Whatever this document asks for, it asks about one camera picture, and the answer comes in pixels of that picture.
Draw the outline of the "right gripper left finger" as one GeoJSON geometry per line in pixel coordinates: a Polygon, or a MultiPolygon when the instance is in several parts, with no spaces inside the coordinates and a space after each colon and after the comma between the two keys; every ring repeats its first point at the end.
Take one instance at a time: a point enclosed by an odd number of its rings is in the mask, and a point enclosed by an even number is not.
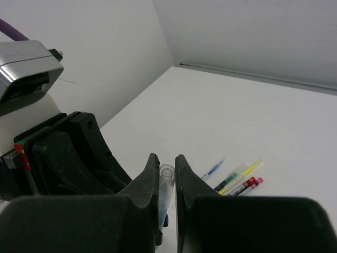
{"type": "Polygon", "coordinates": [[[20,197],[1,213],[1,252],[154,252],[160,162],[115,195],[20,197]]]}

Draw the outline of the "magenta pen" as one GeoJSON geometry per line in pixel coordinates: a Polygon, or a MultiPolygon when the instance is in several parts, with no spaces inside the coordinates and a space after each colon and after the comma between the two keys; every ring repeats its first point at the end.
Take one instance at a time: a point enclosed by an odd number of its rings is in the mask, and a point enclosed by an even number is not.
{"type": "Polygon", "coordinates": [[[263,183],[263,179],[262,178],[258,178],[257,181],[255,183],[253,183],[251,186],[249,186],[247,189],[245,189],[243,192],[241,192],[239,194],[239,197],[241,196],[246,196],[247,194],[249,194],[251,191],[253,191],[257,186],[259,186],[260,184],[263,183]]]}

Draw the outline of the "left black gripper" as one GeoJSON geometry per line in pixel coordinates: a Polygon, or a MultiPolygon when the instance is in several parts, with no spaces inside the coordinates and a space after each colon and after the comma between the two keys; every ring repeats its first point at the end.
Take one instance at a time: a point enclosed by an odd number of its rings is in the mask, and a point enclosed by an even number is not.
{"type": "Polygon", "coordinates": [[[1,200],[117,194],[131,181],[92,113],[59,113],[12,138],[1,156],[1,200]]]}

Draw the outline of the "yellow pen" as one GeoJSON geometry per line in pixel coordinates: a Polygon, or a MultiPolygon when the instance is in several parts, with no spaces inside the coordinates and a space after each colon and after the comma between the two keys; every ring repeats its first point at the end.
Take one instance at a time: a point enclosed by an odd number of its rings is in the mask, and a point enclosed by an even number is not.
{"type": "Polygon", "coordinates": [[[226,186],[224,186],[221,190],[218,191],[219,194],[224,195],[225,193],[229,192],[232,188],[234,188],[236,185],[238,185],[249,173],[251,173],[253,170],[255,170],[261,163],[263,162],[263,159],[259,159],[246,169],[242,169],[240,173],[232,180],[230,181],[226,186]]]}

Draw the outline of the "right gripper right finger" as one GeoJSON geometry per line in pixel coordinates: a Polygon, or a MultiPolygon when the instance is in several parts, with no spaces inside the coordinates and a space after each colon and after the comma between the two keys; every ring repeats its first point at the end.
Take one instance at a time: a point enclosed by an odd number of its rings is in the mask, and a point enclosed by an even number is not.
{"type": "Polygon", "coordinates": [[[175,159],[178,252],[336,252],[336,234],[314,200],[223,197],[183,155],[175,159]]]}

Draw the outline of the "green pen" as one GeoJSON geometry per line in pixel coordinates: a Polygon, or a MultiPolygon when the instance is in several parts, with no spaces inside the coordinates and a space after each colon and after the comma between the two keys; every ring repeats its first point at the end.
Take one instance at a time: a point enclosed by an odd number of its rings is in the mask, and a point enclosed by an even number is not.
{"type": "Polygon", "coordinates": [[[214,188],[214,190],[219,192],[227,184],[229,184],[231,181],[233,181],[241,172],[243,172],[246,169],[247,169],[247,166],[245,164],[239,165],[236,169],[234,169],[232,172],[230,172],[227,175],[227,177],[214,188]]]}

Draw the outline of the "light blue pen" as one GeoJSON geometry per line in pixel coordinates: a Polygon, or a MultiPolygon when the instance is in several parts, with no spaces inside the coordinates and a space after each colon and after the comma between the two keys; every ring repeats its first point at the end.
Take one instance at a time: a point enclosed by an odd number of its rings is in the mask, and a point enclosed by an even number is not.
{"type": "Polygon", "coordinates": [[[160,167],[160,183],[158,195],[158,220],[159,230],[162,231],[166,219],[167,209],[171,203],[171,197],[175,185],[175,169],[169,164],[160,167]]]}

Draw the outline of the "red pen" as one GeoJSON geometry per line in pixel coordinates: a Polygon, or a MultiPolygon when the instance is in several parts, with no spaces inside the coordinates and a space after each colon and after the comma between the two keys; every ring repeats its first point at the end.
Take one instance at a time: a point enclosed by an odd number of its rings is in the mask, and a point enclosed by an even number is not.
{"type": "Polygon", "coordinates": [[[238,196],[240,193],[242,193],[244,190],[246,190],[248,187],[250,187],[251,185],[256,183],[256,178],[255,177],[251,177],[248,180],[246,180],[245,182],[243,182],[241,185],[239,185],[238,187],[236,187],[234,190],[232,190],[231,192],[229,192],[227,196],[238,196]]]}

